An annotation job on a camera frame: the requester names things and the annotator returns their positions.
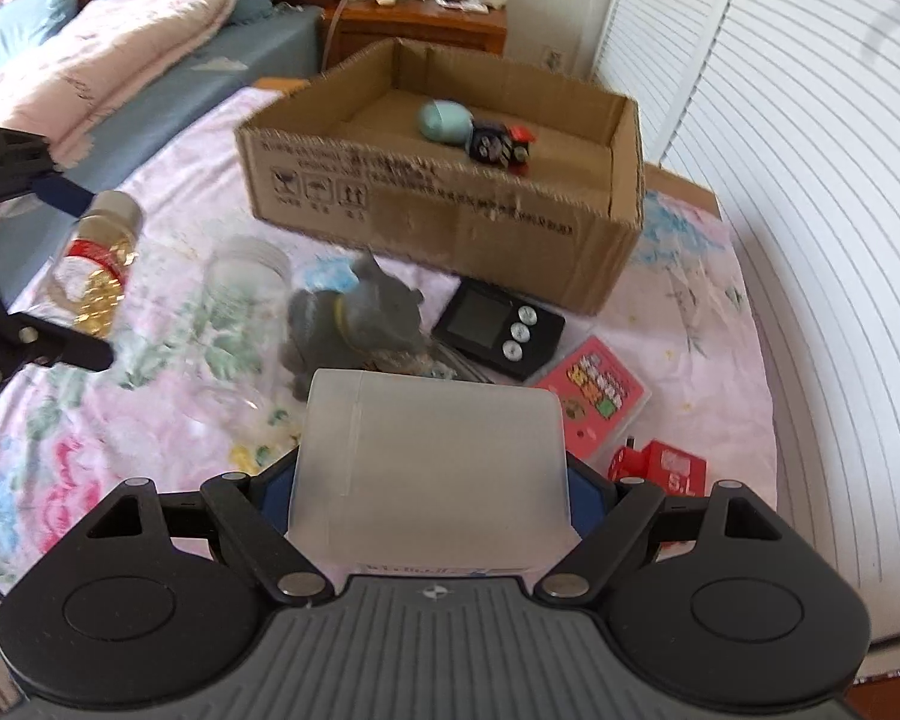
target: white louvered closet door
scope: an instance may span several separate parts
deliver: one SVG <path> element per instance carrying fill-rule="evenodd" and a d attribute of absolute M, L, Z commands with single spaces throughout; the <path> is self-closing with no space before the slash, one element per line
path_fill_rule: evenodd
<path fill-rule="evenodd" d="M 594 74 L 640 104 L 643 142 L 663 126 L 715 0 L 614 0 Z"/>
<path fill-rule="evenodd" d="M 700 61 L 666 101 L 667 127 L 645 139 L 647 157 L 716 191 L 764 341 L 781 513 L 859 587 L 875 638 L 892 637 L 900 0 L 718 0 L 709 23 Z M 614 57 L 626 52 L 614 28 L 601 74 L 610 86 Z M 628 55 L 621 66 L 638 74 L 643 61 L 653 57 Z M 660 121 L 659 100 L 628 91 Z"/>

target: silver button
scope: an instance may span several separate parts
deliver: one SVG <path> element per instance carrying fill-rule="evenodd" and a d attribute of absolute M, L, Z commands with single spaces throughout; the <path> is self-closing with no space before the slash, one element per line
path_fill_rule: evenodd
<path fill-rule="evenodd" d="M 533 327 L 536 324 L 536 309 L 533 306 L 520 306 L 520 310 L 516 313 L 520 317 L 520 321 Z"/>
<path fill-rule="evenodd" d="M 296 571 L 280 577 L 277 589 L 292 598 L 310 598 L 323 592 L 326 581 L 319 574 L 310 571 Z"/>
<path fill-rule="evenodd" d="M 530 341 L 530 328 L 523 322 L 514 322 L 511 324 L 511 336 L 514 336 L 514 341 L 526 343 Z"/>
<path fill-rule="evenodd" d="M 577 574 L 551 574 L 540 583 L 551 598 L 580 598 L 590 591 L 590 582 Z"/>
<path fill-rule="evenodd" d="M 520 362 L 523 358 L 523 348 L 516 341 L 507 341 L 504 343 L 504 357 L 511 362 Z"/>

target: clear plastic jar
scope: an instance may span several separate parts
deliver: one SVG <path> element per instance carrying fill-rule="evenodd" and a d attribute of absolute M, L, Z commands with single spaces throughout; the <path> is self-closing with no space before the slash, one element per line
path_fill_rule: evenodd
<path fill-rule="evenodd" d="M 287 332 L 290 260 L 277 247 L 235 236 L 203 275 L 188 359 L 190 415 L 241 433 L 274 402 L 278 351 Z"/>
<path fill-rule="evenodd" d="M 124 299 L 144 214 L 124 191 L 102 191 L 74 225 L 40 286 L 31 312 L 106 338 Z"/>

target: gray base plate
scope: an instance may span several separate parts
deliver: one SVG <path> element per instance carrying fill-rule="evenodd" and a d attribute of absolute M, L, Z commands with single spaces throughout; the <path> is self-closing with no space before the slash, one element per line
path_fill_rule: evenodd
<path fill-rule="evenodd" d="M 221 609 L 218 624 L 226 624 Z M 527 598 L 514 579 L 354 578 L 338 600 L 274 615 L 236 669 L 193 695 L 133 712 L 41 699 L 24 718 L 200 720 L 666 720 L 728 718 L 634 677 L 593 619 Z M 856 717 L 836 702 L 792 720 Z"/>

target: red cube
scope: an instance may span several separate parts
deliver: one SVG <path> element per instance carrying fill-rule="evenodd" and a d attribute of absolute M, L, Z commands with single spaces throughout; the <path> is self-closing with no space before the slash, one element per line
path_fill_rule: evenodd
<path fill-rule="evenodd" d="M 613 456 L 607 479 L 638 476 L 659 485 L 668 495 L 706 495 L 706 460 L 653 440 L 643 449 L 621 447 Z"/>

